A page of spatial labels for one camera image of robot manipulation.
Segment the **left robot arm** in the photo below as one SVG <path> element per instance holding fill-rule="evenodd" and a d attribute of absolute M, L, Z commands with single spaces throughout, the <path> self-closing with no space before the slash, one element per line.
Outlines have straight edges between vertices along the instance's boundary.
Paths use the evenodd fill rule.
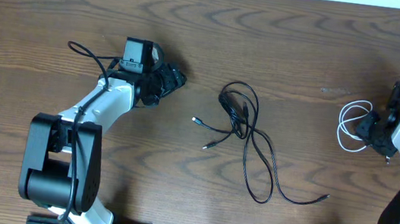
<path fill-rule="evenodd" d="M 185 74 L 163 54 L 154 42 L 128 37 L 123 56 L 101 67 L 97 85 L 79 103 L 56 115 L 34 116 L 18 191 L 57 218 L 31 215 L 26 224 L 116 224 L 97 197 L 102 136 L 137 103 L 157 106 L 185 85 Z"/>

